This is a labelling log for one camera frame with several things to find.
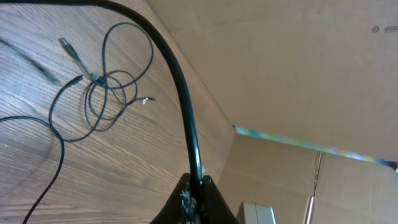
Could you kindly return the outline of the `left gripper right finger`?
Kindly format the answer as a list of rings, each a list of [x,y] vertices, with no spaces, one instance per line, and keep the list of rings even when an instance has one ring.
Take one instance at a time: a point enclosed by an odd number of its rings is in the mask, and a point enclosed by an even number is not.
[[[201,185],[200,221],[204,224],[239,224],[209,175]]]

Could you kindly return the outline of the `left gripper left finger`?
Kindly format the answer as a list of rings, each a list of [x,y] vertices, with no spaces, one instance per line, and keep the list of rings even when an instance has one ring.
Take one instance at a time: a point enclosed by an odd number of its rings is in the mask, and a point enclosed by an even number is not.
[[[185,173],[181,176],[173,189],[170,197],[158,215],[150,222],[150,224],[179,224],[183,223],[183,199],[182,192],[186,190],[187,184],[190,182],[190,174]]]

